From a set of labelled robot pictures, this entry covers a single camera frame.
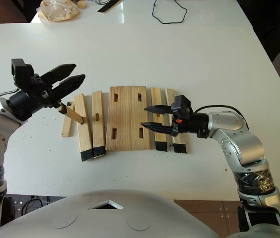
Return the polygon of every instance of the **wooden board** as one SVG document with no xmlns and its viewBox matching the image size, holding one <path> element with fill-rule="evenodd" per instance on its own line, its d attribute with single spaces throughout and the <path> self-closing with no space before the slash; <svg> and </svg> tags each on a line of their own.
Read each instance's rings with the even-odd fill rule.
<svg viewBox="0 0 280 238">
<path fill-rule="evenodd" d="M 145 87 L 111 87 L 109 95 L 106 150 L 149 150 Z"/>
<path fill-rule="evenodd" d="M 92 143 L 94 157 L 106 154 L 104 103 L 101 91 L 92 93 Z"/>
<path fill-rule="evenodd" d="M 74 102 L 67 102 L 67 106 L 72 110 L 75 109 Z M 64 116 L 62 137 L 71 136 L 71 124 L 72 124 L 72 119 L 67 116 Z"/>
<path fill-rule="evenodd" d="M 160 88 L 151 88 L 152 105 L 162 105 L 162 94 Z M 164 115 L 153 113 L 153 121 L 164 124 Z M 154 141 L 156 150 L 167 151 L 166 134 L 154 133 Z"/>
<path fill-rule="evenodd" d="M 74 97 L 75 111 L 83 117 L 84 123 L 77 122 L 79 148 L 81 160 L 85 161 L 93 157 L 92 154 L 92 138 L 90 134 L 90 126 L 88 122 L 88 113 L 86 107 L 86 98 L 83 94 Z"/>
<path fill-rule="evenodd" d="M 165 89 L 165 96 L 166 96 L 166 102 L 167 105 L 170 106 L 175 99 L 175 90 L 174 89 Z M 168 114 L 169 117 L 169 125 L 171 125 L 172 122 L 172 114 Z M 185 146 L 185 139 L 183 134 L 178 134 L 176 137 L 172 136 L 172 143 L 177 145 L 183 145 Z"/>
</svg>

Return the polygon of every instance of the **floor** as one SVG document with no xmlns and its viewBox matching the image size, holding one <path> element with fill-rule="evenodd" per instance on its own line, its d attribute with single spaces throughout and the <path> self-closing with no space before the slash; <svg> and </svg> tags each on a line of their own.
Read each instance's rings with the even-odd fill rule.
<svg viewBox="0 0 280 238">
<path fill-rule="evenodd" d="M 21 211 L 25 213 L 26 206 L 28 208 L 26 213 L 41 208 L 41 199 L 43 206 L 47 206 L 47 197 L 29 196 L 29 195 L 16 195 L 7 194 L 13 197 L 15 203 L 15 217 L 21 216 Z M 50 202 L 55 202 L 63 197 L 49 197 Z M 208 225 L 215 231 L 221 238 L 227 237 L 230 234 L 239 232 L 237 207 L 241 205 L 239 201 L 192 201 L 192 200 L 174 200 L 179 206 L 184 208 L 190 214 L 195 216 L 201 222 Z"/>
</svg>

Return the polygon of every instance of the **table surface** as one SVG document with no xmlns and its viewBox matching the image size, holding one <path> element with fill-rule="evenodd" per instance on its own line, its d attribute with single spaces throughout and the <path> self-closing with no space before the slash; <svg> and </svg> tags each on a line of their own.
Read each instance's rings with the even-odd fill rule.
<svg viewBox="0 0 280 238">
<path fill-rule="evenodd" d="M 157 24 L 151 16 L 154 0 L 122 0 L 106 13 L 97 12 L 102 6 L 87 0 L 87 8 L 72 21 L 85 23 Z M 188 12 L 182 24 L 252 27 L 236 0 L 179 0 Z M 155 15 L 162 21 L 182 20 L 184 10 L 173 0 L 156 3 Z M 36 15 L 33 23 L 40 23 Z"/>
<path fill-rule="evenodd" d="M 147 86 L 149 101 L 149 88 L 174 88 L 194 109 L 235 106 L 263 142 L 280 189 L 280 79 L 249 27 L 192 24 L 188 31 L 181 24 L 82 26 L 74 21 L 0 25 L 0 92 L 14 87 L 12 58 L 23 58 L 39 75 L 76 63 L 73 74 L 85 73 L 86 79 L 64 102 L 82 92 L 90 106 L 91 93 L 102 90 L 105 115 L 110 86 Z M 61 138 L 62 124 L 56 109 L 42 109 L 11 137 L 4 161 L 9 193 L 68 196 L 130 188 L 172 199 L 238 199 L 232 172 L 212 139 L 187 134 L 188 154 L 108 152 L 81 162 L 77 130 Z"/>
</svg>

